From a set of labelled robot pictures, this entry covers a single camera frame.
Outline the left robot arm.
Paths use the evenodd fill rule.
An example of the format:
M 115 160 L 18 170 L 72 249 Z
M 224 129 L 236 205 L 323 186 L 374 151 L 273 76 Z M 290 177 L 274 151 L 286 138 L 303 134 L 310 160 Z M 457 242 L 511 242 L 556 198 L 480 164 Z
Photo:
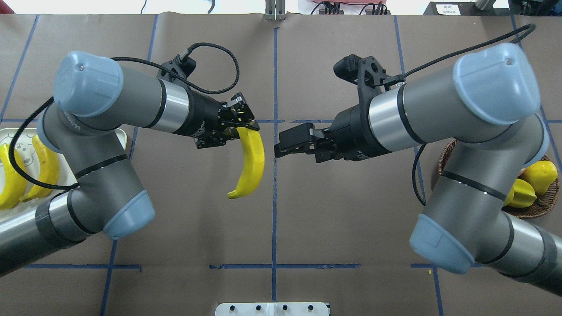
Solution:
M 228 102 L 187 80 L 187 55 L 159 65 L 155 76 L 82 51 L 69 53 L 54 81 L 54 100 L 38 121 L 41 141 L 62 154 L 77 184 L 1 224 L 1 275 L 103 232 L 118 240 L 155 216 L 116 129 L 122 124 L 195 138 L 198 148 L 223 146 L 259 131 L 238 93 Z

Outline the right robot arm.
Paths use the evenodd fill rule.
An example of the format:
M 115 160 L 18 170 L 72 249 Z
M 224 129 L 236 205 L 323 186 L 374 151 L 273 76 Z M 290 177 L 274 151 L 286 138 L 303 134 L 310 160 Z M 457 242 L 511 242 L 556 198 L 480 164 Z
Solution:
M 520 170 L 540 160 L 549 143 L 538 83 L 518 45 L 466 54 L 393 90 L 393 78 L 372 56 L 352 54 L 333 69 L 357 85 L 358 105 L 328 128 L 303 123 L 281 132 L 277 158 L 362 161 L 455 138 L 410 237 L 414 252 L 451 273 L 479 263 L 561 294 L 561 238 L 502 210 Z

